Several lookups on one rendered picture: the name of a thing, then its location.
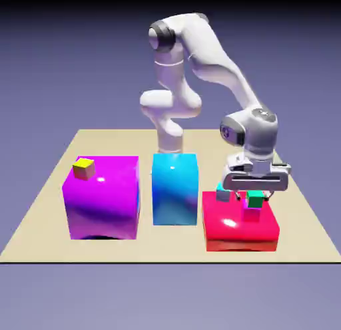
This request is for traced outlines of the small yellow cube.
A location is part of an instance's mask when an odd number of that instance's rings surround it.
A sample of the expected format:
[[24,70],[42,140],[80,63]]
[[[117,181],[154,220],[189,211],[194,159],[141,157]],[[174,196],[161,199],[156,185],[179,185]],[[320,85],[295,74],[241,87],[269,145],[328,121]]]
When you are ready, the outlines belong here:
[[73,175],[79,180],[89,180],[96,173],[95,161],[89,158],[79,158],[73,163]]

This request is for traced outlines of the small cyan cube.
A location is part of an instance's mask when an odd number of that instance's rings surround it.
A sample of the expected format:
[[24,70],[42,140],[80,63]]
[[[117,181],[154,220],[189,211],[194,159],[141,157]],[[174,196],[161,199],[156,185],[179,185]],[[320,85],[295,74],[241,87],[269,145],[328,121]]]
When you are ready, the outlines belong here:
[[222,182],[219,182],[216,186],[216,199],[222,202],[228,202],[230,200],[231,191],[223,188]]

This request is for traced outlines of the small pink cube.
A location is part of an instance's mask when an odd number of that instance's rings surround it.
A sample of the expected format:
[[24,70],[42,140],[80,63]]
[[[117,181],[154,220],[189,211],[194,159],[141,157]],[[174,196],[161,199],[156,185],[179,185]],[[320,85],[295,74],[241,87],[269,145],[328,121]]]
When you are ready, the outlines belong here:
[[245,222],[258,222],[261,210],[261,208],[249,208],[248,206],[244,206],[242,208],[242,218]]

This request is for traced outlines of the large red box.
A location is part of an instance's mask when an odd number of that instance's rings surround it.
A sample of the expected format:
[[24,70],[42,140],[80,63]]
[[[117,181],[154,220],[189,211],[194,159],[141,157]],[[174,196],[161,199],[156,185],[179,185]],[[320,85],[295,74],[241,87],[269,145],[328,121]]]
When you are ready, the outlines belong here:
[[270,204],[261,207],[258,222],[245,222],[242,208],[246,192],[234,194],[228,202],[216,199],[216,192],[202,193],[202,221],[207,251],[276,251],[280,227]]

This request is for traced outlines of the large blue box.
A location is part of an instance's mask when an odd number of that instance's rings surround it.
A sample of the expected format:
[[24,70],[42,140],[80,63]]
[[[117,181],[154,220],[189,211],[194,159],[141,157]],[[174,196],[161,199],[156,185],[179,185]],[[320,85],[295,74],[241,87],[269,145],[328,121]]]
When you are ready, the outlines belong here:
[[152,200],[155,226],[197,225],[196,154],[153,155]]

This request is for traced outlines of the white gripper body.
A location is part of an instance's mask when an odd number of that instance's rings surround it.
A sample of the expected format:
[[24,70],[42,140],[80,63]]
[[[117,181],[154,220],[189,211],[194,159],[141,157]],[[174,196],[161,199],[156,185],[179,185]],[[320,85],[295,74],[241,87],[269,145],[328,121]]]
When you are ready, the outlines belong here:
[[288,177],[291,171],[290,165],[270,165],[270,170],[265,174],[254,172],[231,171],[228,166],[222,174],[222,186],[225,190],[246,191],[285,191],[288,188]]

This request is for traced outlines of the large magenta box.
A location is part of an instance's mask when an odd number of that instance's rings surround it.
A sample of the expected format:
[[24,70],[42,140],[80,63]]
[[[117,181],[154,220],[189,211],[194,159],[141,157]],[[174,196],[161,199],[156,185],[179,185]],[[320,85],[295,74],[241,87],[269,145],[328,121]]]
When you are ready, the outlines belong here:
[[139,157],[80,155],[76,161],[79,158],[93,159],[96,173],[89,180],[79,180],[72,167],[62,185],[71,239],[136,239]]

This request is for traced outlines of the small green cube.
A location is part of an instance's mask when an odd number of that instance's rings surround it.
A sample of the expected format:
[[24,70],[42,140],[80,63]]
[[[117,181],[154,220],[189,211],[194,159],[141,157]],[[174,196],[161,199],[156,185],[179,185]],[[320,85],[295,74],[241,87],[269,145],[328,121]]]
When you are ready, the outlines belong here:
[[248,190],[246,192],[246,207],[261,208],[264,201],[264,192],[261,190]]

